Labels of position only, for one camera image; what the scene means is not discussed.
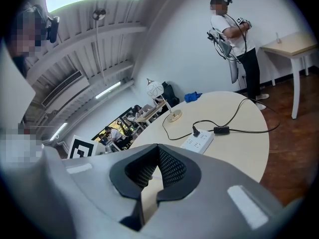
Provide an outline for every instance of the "table lamp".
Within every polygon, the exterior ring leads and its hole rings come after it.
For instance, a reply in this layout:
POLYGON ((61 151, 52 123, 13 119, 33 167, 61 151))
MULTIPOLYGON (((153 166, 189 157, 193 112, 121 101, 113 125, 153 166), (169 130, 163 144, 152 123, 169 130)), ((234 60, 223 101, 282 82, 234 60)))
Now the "table lamp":
POLYGON ((169 109, 170 114, 168 115, 168 117, 166 118, 166 120, 168 122, 174 122, 176 120, 178 120, 183 112, 181 110, 176 110, 174 112, 171 111, 170 105, 166 102, 165 98, 162 96, 164 93, 164 87, 161 83, 159 82, 155 82, 155 81, 151 81, 150 79, 148 79, 148 86, 147 86, 147 94, 152 98, 155 99, 158 96, 161 96, 164 100, 164 102, 166 103, 166 106, 169 109))

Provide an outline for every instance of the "air conditioner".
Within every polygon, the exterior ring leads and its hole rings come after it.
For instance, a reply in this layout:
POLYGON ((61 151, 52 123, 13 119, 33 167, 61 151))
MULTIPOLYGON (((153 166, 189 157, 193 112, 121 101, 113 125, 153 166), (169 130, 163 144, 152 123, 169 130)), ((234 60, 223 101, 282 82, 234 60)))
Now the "air conditioner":
POLYGON ((80 91, 88 87, 90 84, 81 72, 76 72, 56 87, 42 102, 45 112, 50 114, 54 110, 60 110, 66 103, 70 101, 80 91))

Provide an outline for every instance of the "white sneaker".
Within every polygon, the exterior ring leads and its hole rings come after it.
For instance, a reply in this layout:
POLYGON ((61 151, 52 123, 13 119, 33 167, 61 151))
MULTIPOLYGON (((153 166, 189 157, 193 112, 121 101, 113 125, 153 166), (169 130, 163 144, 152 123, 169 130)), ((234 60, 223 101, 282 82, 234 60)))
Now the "white sneaker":
POLYGON ((260 94, 259 96, 256 96, 256 100, 267 99, 267 98, 269 98, 268 94, 260 94))
POLYGON ((256 103, 255 105, 256 105, 256 106, 258 107, 258 109, 261 110, 261 111, 267 108, 266 106, 264 106, 264 105, 262 105, 262 104, 260 104, 260 103, 256 103))

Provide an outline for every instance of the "power strip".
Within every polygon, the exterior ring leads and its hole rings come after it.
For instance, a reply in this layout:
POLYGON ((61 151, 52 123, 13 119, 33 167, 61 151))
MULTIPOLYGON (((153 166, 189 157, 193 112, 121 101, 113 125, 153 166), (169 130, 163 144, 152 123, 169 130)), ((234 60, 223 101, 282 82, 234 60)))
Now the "power strip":
POLYGON ((210 143, 214 140, 214 134, 204 130, 200 132, 198 137, 191 134, 187 140, 181 145, 181 148, 188 149, 199 154, 204 154, 210 143))

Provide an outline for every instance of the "ceiling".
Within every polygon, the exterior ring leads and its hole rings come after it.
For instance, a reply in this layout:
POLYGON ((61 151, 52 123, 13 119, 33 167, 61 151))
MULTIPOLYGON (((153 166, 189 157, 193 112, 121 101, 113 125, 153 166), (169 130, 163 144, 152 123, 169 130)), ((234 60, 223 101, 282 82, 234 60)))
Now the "ceiling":
MULTIPOLYGON (((45 8, 45 0, 29 1, 45 8)), ((97 107, 98 102, 108 98, 107 95, 98 101, 94 98, 108 87, 119 81, 130 86, 125 83, 131 80, 143 37, 165 1, 87 0, 50 14, 60 17, 57 41, 53 44, 46 41, 41 50, 26 59, 27 80, 36 95, 25 117, 28 125, 38 126, 37 135, 42 140, 50 139, 64 122, 68 122, 68 127, 74 126, 91 107, 97 107), (106 10, 103 20, 92 18, 97 8, 106 10), (48 113, 41 103, 78 71, 89 86, 61 109, 48 113)))

